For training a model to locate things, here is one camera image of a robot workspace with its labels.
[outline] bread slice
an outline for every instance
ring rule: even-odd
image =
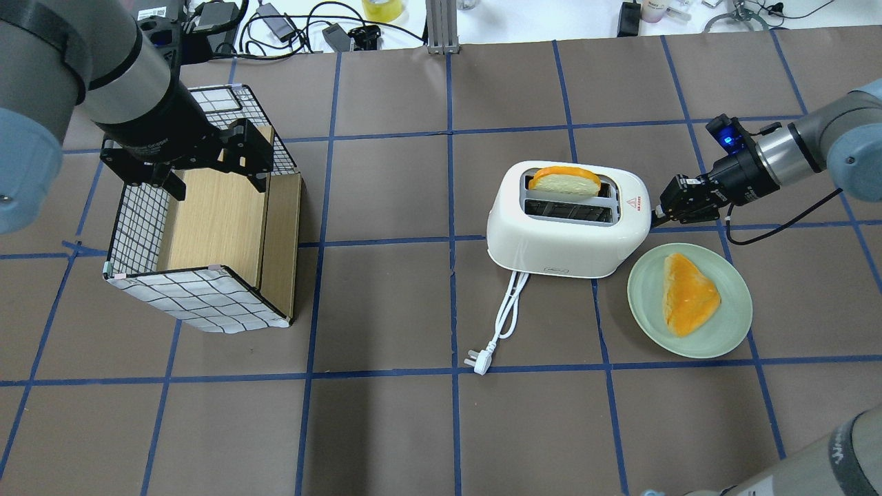
[[[664,260],[664,320],[675,336],[684,337],[701,327],[720,307],[714,282],[682,253]]]
[[[581,167],[556,165],[539,169],[530,179],[527,188],[540,192],[578,194],[585,197],[597,196],[601,190],[601,179],[590,170]]]

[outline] logo on toaster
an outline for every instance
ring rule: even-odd
[[[641,197],[635,196],[634,198],[628,200],[628,205],[634,207],[639,212],[643,209],[643,200]]]

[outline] metal post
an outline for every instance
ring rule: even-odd
[[[429,53],[460,52],[456,34],[456,0],[426,0],[426,26],[429,28]]]

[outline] yellow object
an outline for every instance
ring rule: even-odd
[[[401,0],[362,0],[364,17],[372,22],[391,22],[401,15]]]
[[[663,307],[668,330],[684,337],[714,315],[720,307],[720,293],[691,260],[671,253],[664,260]]]
[[[556,165],[539,169],[527,185],[530,190],[597,196],[601,179],[581,167]]]

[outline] white power cord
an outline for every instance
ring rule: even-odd
[[[520,292],[527,285],[527,279],[530,274],[526,272],[512,271],[512,277],[508,281],[508,290],[497,312],[496,326],[493,333],[493,339],[487,343],[487,347],[481,352],[470,349],[468,351],[469,358],[463,363],[475,368],[475,373],[484,375],[490,368],[490,362],[493,359],[493,351],[499,340],[509,338],[514,332],[514,326],[518,323],[518,302],[520,301]],[[503,334],[502,328],[505,327],[505,321],[508,319],[509,313],[512,315],[512,322],[508,326],[508,330]]]

